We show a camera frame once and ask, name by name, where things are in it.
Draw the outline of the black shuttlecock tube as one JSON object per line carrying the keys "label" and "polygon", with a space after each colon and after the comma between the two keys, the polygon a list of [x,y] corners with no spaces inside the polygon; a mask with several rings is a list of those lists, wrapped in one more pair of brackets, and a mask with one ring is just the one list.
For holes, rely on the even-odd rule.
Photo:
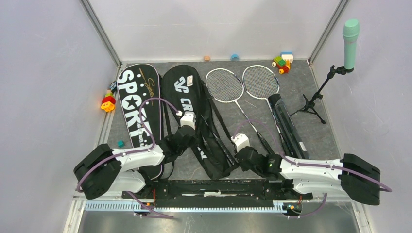
{"label": "black shuttlecock tube", "polygon": [[310,159],[306,146],[298,134],[281,95],[276,93],[269,96],[268,102],[280,133],[285,154],[293,158]]}

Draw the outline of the black crossway racket bag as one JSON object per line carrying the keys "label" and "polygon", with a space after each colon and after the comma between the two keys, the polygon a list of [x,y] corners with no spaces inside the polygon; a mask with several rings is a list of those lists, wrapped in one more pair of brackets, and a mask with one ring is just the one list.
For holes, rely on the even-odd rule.
{"label": "black crossway racket bag", "polygon": [[194,67],[176,65],[169,69],[161,78],[161,94],[183,114],[194,114],[196,141],[191,150],[210,179],[226,178],[238,168],[234,156],[220,139],[213,117],[217,116],[227,137],[230,133]]}

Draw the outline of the white frame racket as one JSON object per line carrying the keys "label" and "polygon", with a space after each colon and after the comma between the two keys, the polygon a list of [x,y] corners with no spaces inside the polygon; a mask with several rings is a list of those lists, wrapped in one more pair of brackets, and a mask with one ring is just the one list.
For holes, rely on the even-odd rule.
{"label": "white frame racket", "polygon": [[218,102],[235,103],[242,114],[249,120],[249,117],[238,104],[244,92],[240,78],[232,71],[225,68],[216,68],[206,75],[206,87],[210,95]]}

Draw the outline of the black sport racket bag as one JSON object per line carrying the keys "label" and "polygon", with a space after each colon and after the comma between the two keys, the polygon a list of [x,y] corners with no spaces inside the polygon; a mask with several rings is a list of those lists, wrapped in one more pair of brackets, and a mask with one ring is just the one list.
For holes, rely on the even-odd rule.
{"label": "black sport racket bag", "polygon": [[160,76],[153,65],[134,64],[126,67],[117,78],[117,91],[133,148],[150,146],[164,136],[163,107],[160,97]]}

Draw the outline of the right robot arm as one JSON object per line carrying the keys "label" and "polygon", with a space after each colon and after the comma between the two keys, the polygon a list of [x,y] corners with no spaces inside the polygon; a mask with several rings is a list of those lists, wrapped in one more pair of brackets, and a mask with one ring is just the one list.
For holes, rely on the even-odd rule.
{"label": "right robot arm", "polygon": [[251,170],[269,181],[282,181],[280,190],[287,198],[333,193],[366,205],[380,204],[380,169],[351,153],[342,159],[305,160],[278,154],[265,156],[247,146],[235,157],[242,170]]}

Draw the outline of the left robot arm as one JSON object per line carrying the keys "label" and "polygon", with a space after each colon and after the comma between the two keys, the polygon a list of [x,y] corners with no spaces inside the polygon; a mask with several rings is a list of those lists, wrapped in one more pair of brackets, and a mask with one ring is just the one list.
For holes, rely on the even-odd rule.
{"label": "left robot arm", "polygon": [[112,149],[107,143],[100,144],[73,170],[78,192],[83,192],[88,200],[106,192],[122,191],[146,198],[151,195],[153,185],[140,172],[141,168],[175,161],[196,139],[195,130],[183,126],[175,134],[156,141],[153,148]]}

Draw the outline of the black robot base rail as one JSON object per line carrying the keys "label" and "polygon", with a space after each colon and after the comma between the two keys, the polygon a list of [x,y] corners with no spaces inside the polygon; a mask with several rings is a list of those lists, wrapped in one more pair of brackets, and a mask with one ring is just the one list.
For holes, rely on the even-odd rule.
{"label": "black robot base rail", "polygon": [[135,196],[153,199],[156,207],[246,208],[271,207],[274,200],[311,200],[313,194],[300,194],[287,181],[246,180],[167,180],[145,186]]}

